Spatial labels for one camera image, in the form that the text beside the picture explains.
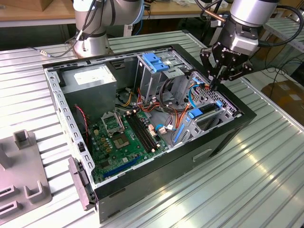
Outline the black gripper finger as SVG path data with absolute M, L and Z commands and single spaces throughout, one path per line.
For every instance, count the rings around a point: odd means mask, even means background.
M 253 71 L 253 66 L 250 63 L 244 63 L 240 68 L 226 67 L 221 71 L 219 76 L 215 78 L 215 90 L 218 90 L 220 84 L 226 81 L 234 81 Z
M 217 81 L 217 68 L 213 67 L 209 57 L 211 56 L 211 52 L 209 49 L 202 48 L 199 54 L 201 59 L 202 65 L 204 66 L 205 70 L 208 73 L 208 78 L 210 80 L 209 88 L 210 90 L 217 90 L 218 89 L 218 81 Z

